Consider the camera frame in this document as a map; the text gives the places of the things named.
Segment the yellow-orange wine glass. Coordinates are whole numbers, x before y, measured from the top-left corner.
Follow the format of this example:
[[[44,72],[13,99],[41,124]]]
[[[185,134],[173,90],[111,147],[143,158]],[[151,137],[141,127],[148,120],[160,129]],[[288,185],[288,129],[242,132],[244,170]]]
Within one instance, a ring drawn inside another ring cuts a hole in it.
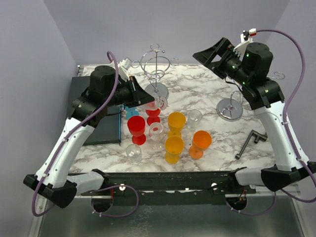
[[[168,137],[165,142],[165,160],[169,164],[176,164],[180,160],[184,149],[184,141],[178,136]]]

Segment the clear wine glass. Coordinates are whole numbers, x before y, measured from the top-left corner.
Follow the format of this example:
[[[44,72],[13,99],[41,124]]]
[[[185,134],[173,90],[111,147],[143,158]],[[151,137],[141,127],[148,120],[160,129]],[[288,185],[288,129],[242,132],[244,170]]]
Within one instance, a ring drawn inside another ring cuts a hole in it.
[[[156,150],[161,149],[164,137],[163,125],[159,122],[153,122],[149,128],[149,137],[151,146]]]

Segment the clear glass bottle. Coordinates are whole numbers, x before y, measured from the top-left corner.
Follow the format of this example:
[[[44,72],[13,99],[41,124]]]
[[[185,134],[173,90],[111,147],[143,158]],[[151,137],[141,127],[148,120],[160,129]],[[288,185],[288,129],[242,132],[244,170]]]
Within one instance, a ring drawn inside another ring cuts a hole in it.
[[[126,155],[133,164],[138,164],[142,160],[142,150],[139,145],[131,144],[126,148]]]
[[[167,99],[165,97],[155,97],[153,102],[147,103],[144,105],[145,110],[155,111],[165,110],[167,107]]]
[[[187,127],[190,130],[195,130],[198,127],[201,119],[202,119],[202,113],[199,110],[194,109],[194,110],[189,111],[188,119],[187,119]]]

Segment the dark orange wine glass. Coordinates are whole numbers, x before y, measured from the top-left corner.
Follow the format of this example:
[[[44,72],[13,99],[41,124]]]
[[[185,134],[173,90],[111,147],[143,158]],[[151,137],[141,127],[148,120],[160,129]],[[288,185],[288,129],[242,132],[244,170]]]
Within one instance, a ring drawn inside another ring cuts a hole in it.
[[[205,150],[209,148],[212,143],[210,133],[204,130],[197,131],[193,135],[192,145],[189,148],[189,155],[193,159],[200,159]]]

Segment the chrome bottle rack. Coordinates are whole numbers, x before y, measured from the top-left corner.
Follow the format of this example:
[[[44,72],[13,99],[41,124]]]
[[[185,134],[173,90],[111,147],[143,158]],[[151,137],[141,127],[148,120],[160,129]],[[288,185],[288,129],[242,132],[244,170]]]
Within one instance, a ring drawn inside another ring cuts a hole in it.
[[[161,82],[170,67],[178,66],[178,58],[168,58],[165,50],[160,48],[158,43],[150,45],[150,50],[145,52],[140,60],[132,62],[132,68],[141,68],[144,76],[148,79],[149,85],[146,87],[159,97],[168,99],[169,91],[165,84]]]

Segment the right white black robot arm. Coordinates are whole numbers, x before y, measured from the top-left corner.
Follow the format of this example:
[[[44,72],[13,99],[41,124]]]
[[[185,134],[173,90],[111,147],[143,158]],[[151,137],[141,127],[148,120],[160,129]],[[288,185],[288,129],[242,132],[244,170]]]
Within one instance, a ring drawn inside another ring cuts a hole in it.
[[[268,77],[273,54],[267,45],[250,42],[239,56],[227,38],[193,54],[193,57],[221,79],[227,77],[241,85],[241,93],[261,121],[275,155],[270,168],[241,168],[227,181],[228,190],[239,193],[247,185],[265,186],[270,191],[313,177],[315,162],[302,151],[284,112],[285,100],[279,84]]]

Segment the blue plastic wine glass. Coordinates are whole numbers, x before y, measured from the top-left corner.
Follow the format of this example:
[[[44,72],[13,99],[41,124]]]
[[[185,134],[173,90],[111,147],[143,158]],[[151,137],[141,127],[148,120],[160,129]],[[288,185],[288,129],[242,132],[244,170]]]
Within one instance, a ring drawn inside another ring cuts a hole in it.
[[[137,107],[128,107],[126,105],[122,105],[121,114],[123,114],[125,118],[129,120],[133,116],[138,116],[139,112],[137,111]]]

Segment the red plastic wine glass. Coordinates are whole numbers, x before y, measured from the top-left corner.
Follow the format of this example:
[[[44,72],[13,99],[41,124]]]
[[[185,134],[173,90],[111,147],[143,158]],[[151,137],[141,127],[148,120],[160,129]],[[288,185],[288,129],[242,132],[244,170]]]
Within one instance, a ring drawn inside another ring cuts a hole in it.
[[[146,142],[146,122],[141,116],[132,116],[127,121],[127,127],[132,135],[132,143],[143,145]]]
[[[158,122],[160,123],[160,118],[159,118],[159,115],[161,113],[161,110],[158,108],[158,109],[146,109],[146,114],[148,115],[148,118],[147,118],[147,125],[151,125],[152,123],[154,122]]]

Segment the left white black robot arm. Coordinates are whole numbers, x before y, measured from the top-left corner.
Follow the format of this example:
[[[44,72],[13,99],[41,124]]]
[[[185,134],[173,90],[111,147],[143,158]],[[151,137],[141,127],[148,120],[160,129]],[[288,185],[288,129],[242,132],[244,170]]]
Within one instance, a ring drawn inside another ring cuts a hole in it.
[[[109,191],[107,175],[99,169],[70,177],[70,168],[79,150],[112,106],[138,107],[155,99],[134,76],[121,77],[111,66],[97,66],[89,76],[89,86],[76,99],[56,145],[42,167],[28,174],[23,183],[59,208],[68,206],[76,195]]]

